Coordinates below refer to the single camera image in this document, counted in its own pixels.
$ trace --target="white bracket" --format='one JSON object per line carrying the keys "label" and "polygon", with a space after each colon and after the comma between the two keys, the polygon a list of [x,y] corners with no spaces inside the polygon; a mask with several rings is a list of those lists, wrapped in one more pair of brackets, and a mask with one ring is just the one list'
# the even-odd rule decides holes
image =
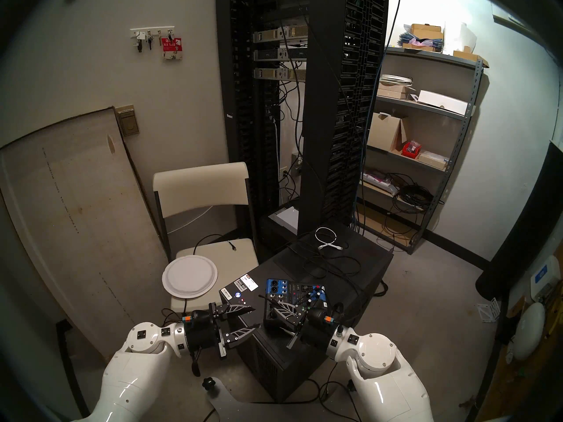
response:
{"label": "white bracket", "polygon": [[158,30],[161,31],[161,36],[166,36],[168,34],[168,30],[172,30],[172,32],[174,33],[174,26],[173,25],[168,25],[168,26],[163,26],[163,27],[142,27],[142,28],[130,28],[129,32],[131,34],[132,38],[137,38],[139,39],[139,33],[145,33],[145,35],[147,34],[148,31],[150,31],[150,34],[152,36],[158,36]]}
{"label": "white bracket", "polygon": [[483,322],[496,322],[501,315],[501,308],[495,298],[490,304],[477,304],[476,307]]}

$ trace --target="concrete floor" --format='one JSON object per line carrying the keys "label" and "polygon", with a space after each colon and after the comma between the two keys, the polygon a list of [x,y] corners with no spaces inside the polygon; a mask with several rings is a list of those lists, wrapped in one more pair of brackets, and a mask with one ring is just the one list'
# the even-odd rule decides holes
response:
{"label": "concrete floor", "polygon": [[[366,232],[366,237],[390,246],[370,233]],[[492,349],[496,324],[482,323],[475,308],[475,304],[486,302],[475,290],[480,273],[478,268],[426,241],[412,255],[395,250],[384,277],[388,293],[373,298],[356,327],[359,334],[375,331],[397,345],[426,387],[436,422],[465,419],[468,409],[459,404],[476,395]],[[239,401],[270,401],[236,351],[229,352],[222,362],[214,351],[206,351],[199,365],[201,378],[195,378],[190,360],[173,357],[161,395],[142,421],[203,421],[212,410],[201,387],[204,377],[220,378]],[[334,362],[327,360],[312,378],[325,382],[333,366]],[[96,375],[90,372],[88,378]],[[80,373],[77,376],[82,383]],[[348,382],[344,364],[336,367],[331,380]],[[91,395],[92,388],[83,391]],[[306,400],[315,393],[315,387],[306,382],[288,401]],[[89,407],[97,400],[96,396],[85,398]],[[335,409],[347,409],[346,414],[352,416],[347,399],[335,395]],[[209,418],[217,420],[216,413]]]}

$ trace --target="key tag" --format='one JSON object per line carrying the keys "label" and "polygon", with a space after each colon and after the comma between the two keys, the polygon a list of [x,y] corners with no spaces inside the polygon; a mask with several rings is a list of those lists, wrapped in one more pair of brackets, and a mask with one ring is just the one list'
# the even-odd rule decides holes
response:
{"label": "key tag", "polygon": [[182,38],[175,38],[171,30],[169,30],[168,36],[162,38],[162,50],[164,51],[163,57],[167,60],[181,59],[184,55],[182,52]]}

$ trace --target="paper plate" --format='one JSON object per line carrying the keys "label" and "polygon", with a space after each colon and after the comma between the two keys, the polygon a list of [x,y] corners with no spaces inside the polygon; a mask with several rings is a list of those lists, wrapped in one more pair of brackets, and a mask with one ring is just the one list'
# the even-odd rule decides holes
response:
{"label": "paper plate", "polygon": [[217,267],[201,255],[178,257],[162,273],[162,285],[178,298],[197,298],[211,289],[215,281]]}

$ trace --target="cardboard box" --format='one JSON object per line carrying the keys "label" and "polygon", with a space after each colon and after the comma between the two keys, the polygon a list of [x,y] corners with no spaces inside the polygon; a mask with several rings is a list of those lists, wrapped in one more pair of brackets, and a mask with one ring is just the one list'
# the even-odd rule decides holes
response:
{"label": "cardboard box", "polygon": [[397,100],[406,100],[405,92],[386,91],[385,89],[377,89],[378,96],[386,96],[387,98],[395,98]]}
{"label": "cardboard box", "polygon": [[432,30],[413,30],[413,34],[419,39],[442,39],[444,34],[439,31]]}
{"label": "cardboard box", "polygon": [[405,122],[385,113],[374,113],[369,128],[368,145],[384,151],[401,150],[407,140]]}
{"label": "cardboard box", "polygon": [[378,90],[384,90],[384,91],[392,91],[392,92],[400,92],[400,93],[408,93],[406,90],[406,86],[401,86],[399,84],[385,84],[385,83],[380,83],[379,86],[377,87]]}
{"label": "cardboard box", "polygon": [[410,26],[411,30],[430,30],[430,31],[442,31],[442,27],[438,27],[437,25],[429,25],[429,24],[412,24]]}
{"label": "cardboard box", "polygon": [[465,115],[465,110],[467,109],[467,103],[465,101],[456,100],[455,98],[429,91],[420,91],[418,102],[453,111],[460,115]]}
{"label": "cardboard box", "polygon": [[410,48],[410,49],[421,49],[423,51],[434,51],[434,47],[423,47],[423,46],[419,47],[419,46],[413,45],[411,43],[403,43],[402,47],[403,48]]}
{"label": "cardboard box", "polygon": [[418,161],[439,169],[445,169],[448,164],[446,157],[431,153],[430,151],[420,151]]}
{"label": "cardboard box", "polygon": [[483,67],[489,67],[487,60],[485,60],[481,56],[478,56],[477,54],[470,53],[469,47],[463,47],[463,51],[454,51],[454,57],[461,57],[467,60],[472,60],[474,62],[481,58],[483,60]]}

